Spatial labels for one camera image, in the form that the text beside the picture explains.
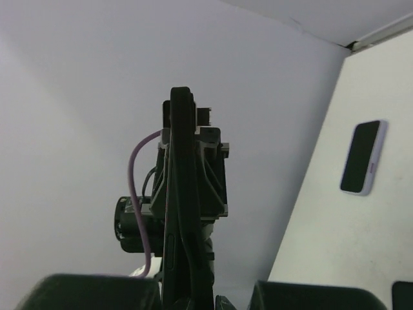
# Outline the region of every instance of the phone screen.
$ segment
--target phone screen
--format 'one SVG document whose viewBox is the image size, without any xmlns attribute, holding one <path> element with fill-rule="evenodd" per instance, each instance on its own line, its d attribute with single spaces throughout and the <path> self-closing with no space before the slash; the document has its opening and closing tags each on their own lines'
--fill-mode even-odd
<svg viewBox="0 0 413 310">
<path fill-rule="evenodd" d="M 363 190 L 379 126 L 380 121 L 371 121 L 356 127 L 341 180 L 342 191 L 361 192 Z"/>
<path fill-rule="evenodd" d="M 393 310 L 411 310 L 413 306 L 413 283 L 396 282 L 392 286 Z"/>
</svg>

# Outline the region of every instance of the white backdrop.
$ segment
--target white backdrop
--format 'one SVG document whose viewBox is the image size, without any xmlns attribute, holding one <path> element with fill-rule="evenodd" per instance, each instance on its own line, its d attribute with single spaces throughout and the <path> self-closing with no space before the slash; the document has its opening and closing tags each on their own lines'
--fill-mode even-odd
<svg viewBox="0 0 413 310">
<path fill-rule="evenodd" d="M 343 46 L 413 15 L 410 0 L 222 0 Z"/>
<path fill-rule="evenodd" d="M 392 308 L 392 284 L 413 281 L 413 32 L 348 57 L 271 281 L 358 287 Z M 339 184 L 354 127 L 388 129 L 368 196 Z"/>
<path fill-rule="evenodd" d="M 134 145 L 187 85 L 231 143 L 216 293 L 274 261 L 347 51 L 219 1 L 18 1 L 0 10 L 0 308 L 50 273 L 127 274 L 112 220 Z M 139 157 L 139 186 L 156 144 Z"/>
</svg>

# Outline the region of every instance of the wire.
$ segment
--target wire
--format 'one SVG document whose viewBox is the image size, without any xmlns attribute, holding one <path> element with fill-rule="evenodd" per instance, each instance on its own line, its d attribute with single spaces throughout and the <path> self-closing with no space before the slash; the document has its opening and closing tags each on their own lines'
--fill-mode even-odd
<svg viewBox="0 0 413 310">
<path fill-rule="evenodd" d="M 151 251 L 150 251 L 148 233 L 145 229 L 145 225 L 142 220 L 142 215 L 141 215 L 142 206 L 139 200 L 137 199 L 137 195 L 136 195 L 135 180 L 134 180 L 134 165 L 135 165 L 135 159 L 136 159 L 137 153 L 149 141 L 152 141 L 153 139 L 155 139 L 156 137 L 160 135 L 161 135 L 161 131 L 159 130 L 147 136 L 145 139 L 139 142 L 139 144 L 136 145 L 135 149 L 132 151 L 132 154 L 130 155 L 130 158 L 129 158 L 129 164 L 128 164 L 128 185 L 129 185 L 130 199 L 132 200 L 132 205 L 134 207 L 137 226 L 139 228 L 139 233 L 141 234 L 143 252 L 145 253 L 145 270 L 139 276 L 137 276 L 137 278 L 144 278 L 148 275 L 149 270 L 150 270 Z"/>
<path fill-rule="evenodd" d="M 148 186 L 149 179 L 155 172 L 156 172 L 156 167 L 150 169 L 150 171 L 146 175 L 145 181 L 143 182 L 143 186 L 142 186 L 142 198 L 145 198 L 145 191 L 146 191 L 146 187 Z"/>
</svg>

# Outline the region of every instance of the black plastic part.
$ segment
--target black plastic part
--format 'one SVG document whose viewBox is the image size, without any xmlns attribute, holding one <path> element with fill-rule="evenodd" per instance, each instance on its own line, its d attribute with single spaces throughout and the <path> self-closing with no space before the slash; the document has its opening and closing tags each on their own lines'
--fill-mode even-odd
<svg viewBox="0 0 413 310">
<path fill-rule="evenodd" d="M 40 281 L 15 310 L 160 310 L 153 280 L 54 274 Z"/>
<path fill-rule="evenodd" d="M 413 309 L 413 283 L 394 282 L 392 286 L 393 310 Z"/>
<path fill-rule="evenodd" d="M 145 178 L 145 180 L 144 180 L 144 182 L 143 182 L 143 185 L 142 185 L 142 198 L 143 198 L 143 199 L 146 198 L 146 194 L 145 194 L 145 193 L 146 193 L 146 187 L 148 186 L 148 183 L 149 183 L 149 179 L 150 179 L 150 177 L 151 177 L 155 172 L 156 172 L 156 167 L 150 169 L 150 171 L 149 171 L 148 174 L 146 175 L 146 178 Z"/>
<path fill-rule="evenodd" d="M 162 130 L 158 150 L 151 211 L 154 217 L 165 218 L 166 180 L 168 178 L 169 129 Z M 202 127 L 195 139 L 195 157 L 201 216 L 216 218 L 224 213 L 227 204 L 225 179 L 226 152 L 222 150 L 219 128 Z"/>
<path fill-rule="evenodd" d="M 139 201 L 150 203 L 150 198 Z M 165 224 L 153 216 L 143 216 L 148 233 L 149 244 L 156 257 L 163 255 L 163 237 Z M 121 242 L 122 250 L 128 253 L 143 253 L 143 243 L 137 226 L 135 213 L 130 197 L 120 197 L 116 204 L 114 228 L 116 238 Z"/>
<path fill-rule="evenodd" d="M 170 128 L 170 100 L 166 100 L 162 104 L 163 112 L 163 128 Z M 196 108 L 196 123 L 197 126 L 210 126 L 211 108 Z"/>
<path fill-rule="evenodd" d="M 250 310 L 385 310 L 372 293 L 347 287 L 258 281 Z"/>
<path fill-rule="evenodd" d="M 345 48 L 348 48 L 349 50 L 353 50 L 354 45 L 355 45 L 356 43 L 359 43 L 359 41 L 353 41 L 353 42 L 351 42 L 350 44 L 348 44 L 348 45 L 346 45 L 346 46 L 344 46 L 344 47 L 345 47 Z"/>
<path fill-rule="evenodd" d="M 196 171 L 195 103 L 187 87 L 173 88 L 165 217 L 163 307 L 190 297 L 188 309 L 214 308 L 212 275 L 201 230 Z"/>
</svg>

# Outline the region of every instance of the black object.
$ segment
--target black object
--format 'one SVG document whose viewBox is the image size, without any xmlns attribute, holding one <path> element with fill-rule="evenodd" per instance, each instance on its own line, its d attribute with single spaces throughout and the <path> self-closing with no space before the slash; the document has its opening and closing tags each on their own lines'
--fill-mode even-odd
<svg viewBox="0 0 413 310">
<path fill-rule="evenodd" d="M 221 143 L 218 128 L 201 127 L 195 133 L 196 125 L 209 125 L 209 109 L 196 108 L 189 88 L 172 89 L 171 100 L 164 103 L 163 122 L 152 195 L 139 197 L 150 246 L 163 257 L 162 301 L 155 280 L 56 274 L 40 282 L 17 310 L 214 309 L 214 253 L 208 231 L 215 220 L 228 214 L 224 159 L 229 148 Z M 119 199 L 114 224 L 123 250 L 143 252 L 130 197 Z M 410 288 L 395 284 L 394 299 L 407 297 Z M 395 305 L 399 307 L 395 310 L 407 309 L 401 307 L 404 302 Z M 217 296 L 215 309 L 235 307 Z M 385 306 L 360 289 L 258 282 L 249 309 L 381 310 Z"/>
<path fill-rule="evenodd" d="M 258 281 L 250 310 L 385 310 L 372 293 L 354 288 Z"/>
<path fill-rule="evenodd" d="M 150 200 L 139 197 L 139 201 L 145 204 Z M 150 248 L 156 257 L 161 257 L 163 255 L 165 221 L 158 220 L 153 216 L 143 216 L 142 218 L 148 233 Z M 122 250 L 128 253 L 143 253 L 142 239 L 130 197 L 120 197 L 117 201 L 114 228 Z"/>
<path fill-rule="evenodd" d="M 149 183 L 149 179 L 150 179 L 150 177 L 151 177 L 155 172 L 156 172 L 156 167 L 150 169 L 150 171 L 149 171 L 148 174 L 146 175 L 146 178 L 145 178 L 145 180 L 144 180 L 144 182 L 143 182 L 143 185 L 142 185 L 142 197 L 143 197 L 144 199 L 146 198 L 145 192 L 146 192 L 146 187 L 148 186 L 148 183 Z"/>
<path fill-rule="evenodd" d="M 341 179 L 342 191 L 359 193 L 363 190 L 379 126 L 380 121 L 371 121 L 357 125 L 354 130 Z"/>
<path fill-rule="evenodd" d="M 394 282 L 392 286 L 393 310 L 413 309 L 413 283 Z"/>
<path fill-rule="evenodd" d="M 348 48 L 349 50 L 353 51 L 354 45 L 356 45 L 357 43 L 359 43 L 359 41 L 353 41 L 350 44 L 343 46 L 343 47 Z"/>
<path fill-rule="evenodd" d="M 116 276 L 54 274 L 15 310 L 160 310 L 158 283 Z"/>
</svg>

